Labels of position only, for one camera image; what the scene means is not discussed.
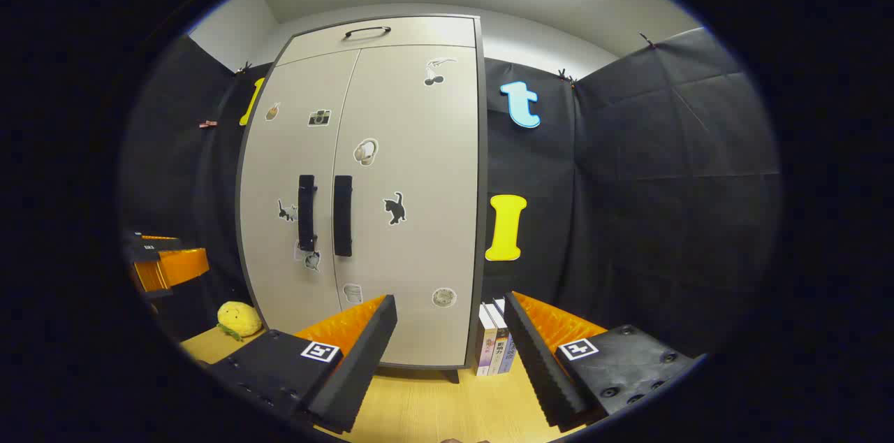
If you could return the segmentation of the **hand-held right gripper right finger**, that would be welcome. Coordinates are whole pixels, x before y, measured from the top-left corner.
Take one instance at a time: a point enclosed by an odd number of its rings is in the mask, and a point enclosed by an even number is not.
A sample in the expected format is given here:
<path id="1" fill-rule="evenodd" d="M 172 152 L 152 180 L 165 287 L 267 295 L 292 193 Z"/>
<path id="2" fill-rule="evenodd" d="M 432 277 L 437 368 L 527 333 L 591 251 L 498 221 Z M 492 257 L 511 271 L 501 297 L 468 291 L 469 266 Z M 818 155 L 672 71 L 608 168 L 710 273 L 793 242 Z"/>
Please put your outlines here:
<path id="1" fill-rule="evenodd" d="M 549 425 L 572 430 L 629 412 L 699 364 L 630 324 L 603 328 L 518 291 L 504 318 Z"/>

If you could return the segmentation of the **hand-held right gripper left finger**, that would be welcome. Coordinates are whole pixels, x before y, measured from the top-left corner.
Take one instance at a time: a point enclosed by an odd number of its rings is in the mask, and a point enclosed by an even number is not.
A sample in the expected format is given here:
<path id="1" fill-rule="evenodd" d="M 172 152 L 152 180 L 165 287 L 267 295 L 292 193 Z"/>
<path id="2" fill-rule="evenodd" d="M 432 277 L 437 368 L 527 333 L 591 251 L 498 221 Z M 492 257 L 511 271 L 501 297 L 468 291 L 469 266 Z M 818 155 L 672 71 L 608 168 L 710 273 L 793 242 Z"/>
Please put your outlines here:
<path id="1" fill-rule="evenodd" d="M 284 423 L 349 433 L 397 323 L 386 294 L 296 334 L 270 329 L 210 374 Z"/>

